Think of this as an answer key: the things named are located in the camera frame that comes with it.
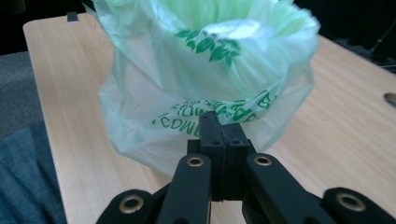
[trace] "gray carpet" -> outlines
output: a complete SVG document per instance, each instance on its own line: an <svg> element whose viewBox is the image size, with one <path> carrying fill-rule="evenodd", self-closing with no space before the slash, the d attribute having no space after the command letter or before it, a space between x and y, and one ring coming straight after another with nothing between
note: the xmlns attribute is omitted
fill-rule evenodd
<svg viewBox="0 0 396 224"><path fill-rule="evenodd" d="M28 52L0 56L0 224L66 223Z"/></svg>
<svg viewBox="0 0 396 224"><path fill-rule="evenodd" d="M42 119L29 53L0 56L0 139Z"/></svg>

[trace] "table surface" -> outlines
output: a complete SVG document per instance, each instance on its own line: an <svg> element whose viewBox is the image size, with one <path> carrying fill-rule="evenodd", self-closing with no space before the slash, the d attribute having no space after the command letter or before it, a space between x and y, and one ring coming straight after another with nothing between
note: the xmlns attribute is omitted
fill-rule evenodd
<svg viewBox="0 0 396 224"><path fill-rule="evenodd" d="M23 27L68 223L94 223L127 189L155 192L170 179L110 145L99 88L113 46L94 17ZM396 76L320 37L316 86L268 151L306 190L354 189L396 217ZM213 203L211 223L245 223L240 202Z"/></svg>

